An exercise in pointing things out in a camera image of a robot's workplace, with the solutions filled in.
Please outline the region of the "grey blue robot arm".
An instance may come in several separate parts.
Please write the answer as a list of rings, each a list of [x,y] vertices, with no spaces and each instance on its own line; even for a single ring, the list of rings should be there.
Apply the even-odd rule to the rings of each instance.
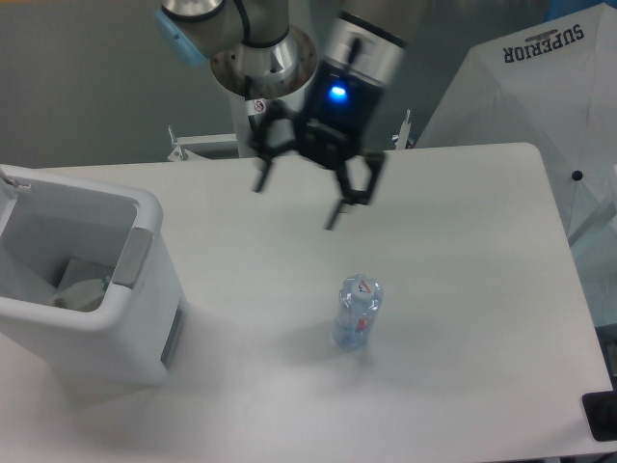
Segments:
[[[405,54],[418,1],[348,1],[323,53],[289,20],[285,1],[165,1],[162,37],[186,63],[208,63],[227,92],[240,156],[274,161],[294,151],[335,174],[335,213],[369,204],[386,162],[362,146]]]

